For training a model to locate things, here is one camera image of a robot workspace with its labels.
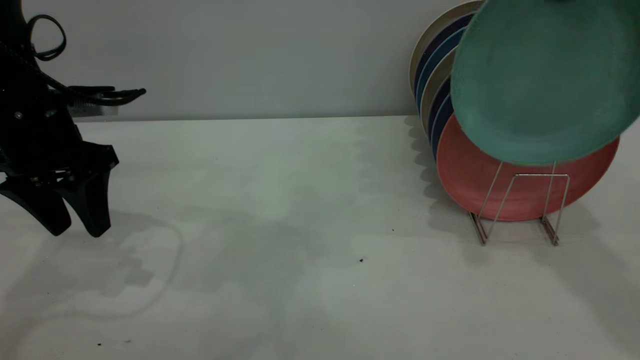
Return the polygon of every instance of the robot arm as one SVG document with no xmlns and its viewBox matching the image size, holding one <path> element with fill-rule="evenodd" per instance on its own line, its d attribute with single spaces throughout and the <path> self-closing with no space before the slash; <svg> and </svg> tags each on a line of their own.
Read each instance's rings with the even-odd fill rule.
<svg viewBox="0 0 640 360">
<path fill-rule="evenodd" d="M 40 19 L 63 34 L 57 48 L 37 53 L 31 32 Z M 40 71 L 64 50 L 66 36 L 48 15 L 24 20 L 20 0 L 0 0 L 0 193 L 29 211 L 53 235 L 69 228 L 65 199 L 94 237 L 109 227 L 109 173 L 118 163 L 110 145 L 82 140 L 71 114 L 102 115 L 146 90 L 110 86 L 64 86 Z"/>
</svg>

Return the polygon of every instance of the beige plate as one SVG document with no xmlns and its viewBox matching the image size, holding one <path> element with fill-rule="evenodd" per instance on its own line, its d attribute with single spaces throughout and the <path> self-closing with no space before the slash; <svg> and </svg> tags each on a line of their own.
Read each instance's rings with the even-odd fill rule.
<svg viewBox="0 0 640 360">
<path fill-rule="evenodd" d="M 442 14 L 439 18 L 437 18 L 434 22 L 429 25 L 427 30 L 424 31 L 418 43 L 415 44 L 415 48 L 413 49 L 413 54 L 411 55 L 411 65 L 409 65 L 409 84 L 411 86 L 411 93 L 415 96 L 413 92 L 413 86 L 415 85 L 415 71 L 418 67 L 418 63 L 420 62 L 420 57 L 429 46 L 429 43 L 438 36 L 438 34 L 447 27 L 450 23 L 458 20 L 460 17 L 468 15 L 472 12 L 480 9 L 480 6 L 484 1 L 471 1 L 469 3 L 464 3 L 462 5 L 458 5 L 453 9 Z"/>
<path fill-rule="evenodd" d="M 456 57 L 456 49 L 454 47 L 449 54 L 446 54 L 440 63 L 433 69 L 427 83 L 424 85 L 424 91 L 422 93 L 422 102 L 420 103 L 420 119 L 422 121 L 422 129 L 424 134 L 429 137 L 429 114 L 433 105 L 433 99 L 436 97 L 438 90 L 442 84 L 451 76 L 451 70 L 453 69 L 453 59 Z"/>
</svg>

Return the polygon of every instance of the navy blue plate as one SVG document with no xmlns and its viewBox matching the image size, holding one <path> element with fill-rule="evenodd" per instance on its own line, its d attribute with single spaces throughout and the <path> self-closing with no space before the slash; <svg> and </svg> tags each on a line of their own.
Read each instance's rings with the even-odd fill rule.
<svg viewBox="0 0 640 360">
<path fill-rule="evenodd" d="M 427 139 L 429 139 L 429 143 L 431 143 L 431 129 L 433 129 L 433 123 L 436 120 L 436 115 L 438 114 L 438 110 L 440 109 L 440 105 L 445 101 L 447 96 L 449 96 L 449 92 L 451 90 L 451 77 L 449 76 L 443 83 L 440 85 L 436 96 L 433 98 L 433 102 L 431 103 L 430 111 L 429 111 L 429 122 L 427 123 Z"/>
<path fill-rule="evenodd" d="M 418 109 L 421 106 L 422 102 L 422 93 L 424 92 L 424 87 L 427 84 L 427 80 L 429 79 L 433 69 L 442 61 L 449 51 L 453 50 L 460 43 L 460 39 L 464 34 L 466 28 L 462 28 L 456 31 L 453 35 L 449 36 L 447 40 L 444 40 L 438 49 L 433 52 L 429 60 L 427 60 L 426 64 L 422 68 L 422 73 L 420 74 L 420 78 L 418 79 L 418 86 L 416 88 L 415 93 L 415 103 L 418 105 Z"/>
<path fill-rule="evenodd" d="M 418 89 L 418 80 L 420 80 L 420 73 L 422 72 L 422 68 L 424 68 L 424 65 L 427 64 L 427 61 L 429 60 L 431 55 L 433 55 L 436 49 L 438 49 L 438 46 L 440 46 L 445 40 L 447 40 L 449 36 L 453 35 L 456 31 L 462 28 L 466 28 L 467 25 L 469 25 L 469 22 L 471 22 L 471 18 L 475 14 L 476 13 L 471 13 L 469 15 L 462 16 L 457 20 L 455 20 L 454 22 L 450 23 L 439 34 L 437 34 L 436 37 L 433 38 L 433 40 L 429 43 L 429 45 L 427 46 L 427 49 L 424 51 L 424 53 L 422 53 L 422 56 L 420 57 L 420 62 L 418 62 L 418 66 L 416 67 L 416 71 L 414 74 L 414 82 L 413 82 L 414 94 Z"/>
<path fill-rule="evenodd" d="M 451 95 L 447 95 L 442 105 L 440 105 L 440 109 L 438 109 L 436 119 L 433 122 L 433 128 L 431 129 L 431 150 L 433 151 L 434 159 L 438 154 L 438 143 L 440 143 L 442 130 L 444 130 L 444 126 L 447 125 L 451 115 L 453 115 L 453 104 L 451 104 Z"/>
</svg>

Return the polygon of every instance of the dish rack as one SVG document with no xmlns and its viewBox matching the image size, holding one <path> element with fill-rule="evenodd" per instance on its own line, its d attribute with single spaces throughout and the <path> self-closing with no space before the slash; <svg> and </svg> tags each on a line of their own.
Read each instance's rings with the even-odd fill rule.
<svg viewBox="0 0 640 360">
<path fill-rule="evenodd" d="M 547 233 L 547 235 L 549 236 L 549 239 L 551 240 L 551 244 L 553 246 L 558 246 L 558 241 L 559 241 L 559 237 L 558 237 L 558 231 L 560 230 L 560 220 L 562 220 L 562 212 L 564 210 L 564 202 L 566 201 L 566 194 L 569 192 L 569 184 L 571 183 L 571 177 L 568 174 L 556 174 L 556 164 L 557 162 L 554 161 L 553 162 L 553 167 L 551 169 L 551 174 L 514 174 L 513 177 L 511 178 L 511 182 L 509 183 L 509 187 L 507 188 L 506 193 L 504 194 L 504 197 L 502 198 L 502 202 L 500 203 L 500 207 L 498 208 L 498 212 L 495 214 L 495 218 L 493 218 L 493 221 L 491 222 L 491 226 L 489 227 L 489 231 L 485 231 L 484 230 L 484 226 L 482 224 L 482 220 L 481 220 L 481 216 L 482 213 L 484 211 L 484 207 L 486 206 L 487 201 L 489 200 L 489 197 L 491 195 L 491 191 L 493 191 L 493 186 L 495 184 L 496 179 L 498 178 L 498 175 L 500 174 L 500 170 L 502 169 L 502 164 L 504 162 L 501 161 L 500 165 L 498 166 L 498 170 L 496 170 L 495 172 L 495 176 L 493 177 L 493 181 L 491 183 L 491 186 L 489 187 L 489 191 L 486 194 L 486 197 L 484 198 L 484 202 L 482 204 L 482 207 L 480 208 L 480 212 L 478 214 L 475 214 L 471 211 L 469 211 L 469 217 L 471 218 L 471 221 L 474 225 L 474 229 L 476 230 L 476 233 L 478 235 L 478 238 L 480 239 L 480 244 L 482 244 L 482 246 L 486 245 L 487 240 L 489 240 L 489 237 L 491 236 L 491 233 L 493 231 L 493 227 L 495 226 L 495 223 L 498 222 L 498 218 L 500 217 L 500 212 L 502 211 L 502 207 L 504 206 L 504 203 L 507 201 L 507 197 L 509 196 L 509 192 L 511 191 L 511 187 L 513 186 L 513 183 L 521 177 L 548 177 L 549 178 L 549 189 L 547 192 L 547 200 L 545 201 L 545 209 L 542 213 L 542 216 L 538 218 L 538 220 L 540 221 L 540 224 L 544 227 L 545 232 Z M 558 212 L 558 219 L 556 220 L 556 226 L 552 227 L 551 223 L 549 222 L 549 219 L 547 218 L 547 207 L 549 204 L 549 198 L 551 198 L 551 187 L 554 183 L 554 178 L 556 177 L 563 177 L 566 179 L 566 184 L 564 186 L 564 194 L 563 194 L 563 198 L 562 198 L 562 204 L 560 205 L 560 210 Z"/>
</svg>

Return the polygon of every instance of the red plate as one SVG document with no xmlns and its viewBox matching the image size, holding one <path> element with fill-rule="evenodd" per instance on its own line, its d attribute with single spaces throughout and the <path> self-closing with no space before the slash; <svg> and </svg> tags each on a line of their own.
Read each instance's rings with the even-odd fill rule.
<svg viewBox="0 0 640 360">
<path fill-rule="evenodd" d="M 618 151 L 620 138 L 609 145 L 571 163 L 558 164 L 557 174 L 571 177 L 565 206 L 586 194 L 607 172 Z M 445 126 L 438 145 L 438 175 L 451 198 L 463 208 L 478 213 L 482 207 L 500 161 L 478 149 L 460 128 L 455 114 Z M 504 198 L 513 174 L 551 174 L 552 167 L 523 167 L 502 164 L 493 191 L 484 207 L 483 218 L 493 219 Z M 523 221 L 539 218 L 545 208 L 549 177 L 516 179 L 500 212 L 501 221 Z M 551 189 L 547 213 L 560 210 L 566 178 L 556 177 Z"/>
</svg>

